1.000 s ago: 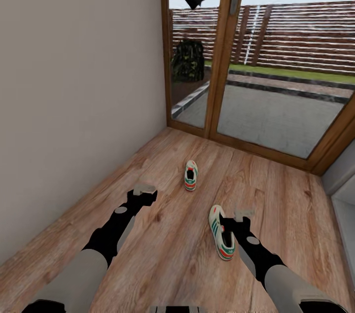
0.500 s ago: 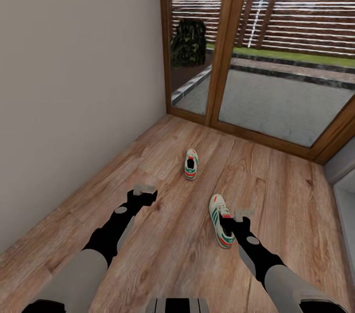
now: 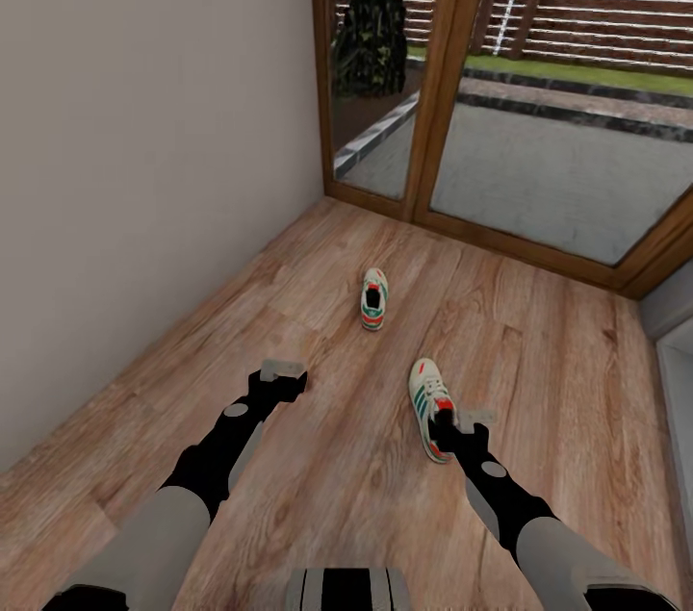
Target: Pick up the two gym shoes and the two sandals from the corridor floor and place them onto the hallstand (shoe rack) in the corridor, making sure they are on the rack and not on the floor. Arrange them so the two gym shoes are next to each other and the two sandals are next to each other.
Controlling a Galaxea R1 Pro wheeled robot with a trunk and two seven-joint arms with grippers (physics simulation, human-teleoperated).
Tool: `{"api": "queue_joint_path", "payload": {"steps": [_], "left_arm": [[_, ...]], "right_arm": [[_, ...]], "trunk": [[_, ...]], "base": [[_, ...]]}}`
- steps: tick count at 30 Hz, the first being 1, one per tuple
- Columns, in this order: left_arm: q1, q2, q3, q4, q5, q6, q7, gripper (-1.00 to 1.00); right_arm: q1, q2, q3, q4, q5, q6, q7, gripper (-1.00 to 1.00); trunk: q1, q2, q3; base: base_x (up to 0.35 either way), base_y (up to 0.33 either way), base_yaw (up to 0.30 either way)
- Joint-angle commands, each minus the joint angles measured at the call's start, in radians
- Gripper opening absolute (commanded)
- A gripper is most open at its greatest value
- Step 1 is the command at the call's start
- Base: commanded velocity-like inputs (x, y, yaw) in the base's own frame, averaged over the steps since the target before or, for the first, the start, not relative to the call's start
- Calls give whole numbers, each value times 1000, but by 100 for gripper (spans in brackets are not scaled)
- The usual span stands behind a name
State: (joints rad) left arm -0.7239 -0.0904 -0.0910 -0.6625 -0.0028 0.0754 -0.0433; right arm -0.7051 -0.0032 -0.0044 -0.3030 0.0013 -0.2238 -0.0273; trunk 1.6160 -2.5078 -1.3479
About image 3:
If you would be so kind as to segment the gym shoe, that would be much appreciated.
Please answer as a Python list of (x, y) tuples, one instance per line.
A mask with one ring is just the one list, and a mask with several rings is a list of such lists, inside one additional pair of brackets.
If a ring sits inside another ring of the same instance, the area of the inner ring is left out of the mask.
[(431, 441), (429, 438), (428, 418), (436, 425), (459, 424), (456, 418), (458, 409), (453, 404), (440, 371), (432, 360), (421, 358), (415, 362), (409, 377), (409, 394), (421, 427), (426, 454), (430, 460), (438, 464), (451, 462), (454, 458), (453, 452), (440, 452), (437, 441)]
[(388, 299), (388, 282), (384, 272), (372, 267), (365, 275), (364, 285), (361, 298), (362, 326), (369, 331), (378, 331), (384, 323)]

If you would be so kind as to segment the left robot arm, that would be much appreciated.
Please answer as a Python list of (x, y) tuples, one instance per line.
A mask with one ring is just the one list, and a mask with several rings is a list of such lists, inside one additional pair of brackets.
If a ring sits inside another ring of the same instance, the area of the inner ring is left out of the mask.
[(264, 359), (248, 395), (223, 409), (164, 485), (39, 611), (170, 611), (220, 503), (261, 443), (264, 419), (279, 401), (295, 402), (307, 377), (302, 363)]

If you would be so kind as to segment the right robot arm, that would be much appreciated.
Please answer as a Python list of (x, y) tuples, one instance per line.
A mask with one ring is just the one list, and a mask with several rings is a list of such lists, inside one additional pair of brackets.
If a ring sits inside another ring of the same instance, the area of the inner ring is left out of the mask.
[(495, 410), (461, 410), (459, 424), (427, 419), (440, 452), (453, 452), (467, 474), (470, 505), (509, 549), (545, 611), (682, 611), (646, 578), (581, 538), (540, 496), (527, 493), (488, 452)]

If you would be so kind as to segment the robot trunk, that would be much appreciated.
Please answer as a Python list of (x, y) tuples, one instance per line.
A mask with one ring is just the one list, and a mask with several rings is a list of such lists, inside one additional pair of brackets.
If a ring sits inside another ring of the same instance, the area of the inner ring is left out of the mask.
[(293, 569), (280, 611), (413, 611), (399, 568)]

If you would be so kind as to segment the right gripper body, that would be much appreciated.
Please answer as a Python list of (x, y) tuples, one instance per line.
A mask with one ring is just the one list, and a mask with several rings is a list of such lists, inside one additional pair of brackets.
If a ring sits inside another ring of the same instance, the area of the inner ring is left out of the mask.
[(483, 424), (475, 427), (474, 434), (462, 434), (455, 425), (438, 425), (437, 446), (440, 452), (453, 452), (457, 462), (468, 446), (481, 446), (488, 451), (488, 429)]

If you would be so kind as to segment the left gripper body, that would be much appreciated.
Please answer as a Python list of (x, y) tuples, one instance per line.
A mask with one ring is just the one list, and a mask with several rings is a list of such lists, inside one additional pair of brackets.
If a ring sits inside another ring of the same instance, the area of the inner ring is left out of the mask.
[(277, 406), (279, 401), (295, 402), (296, 377), (279, 376), (272, 382), (261, 381), (260, 372), (251, 373), (248, 378), (248, 393), (263, 392), (271, 400), (271, 411)]

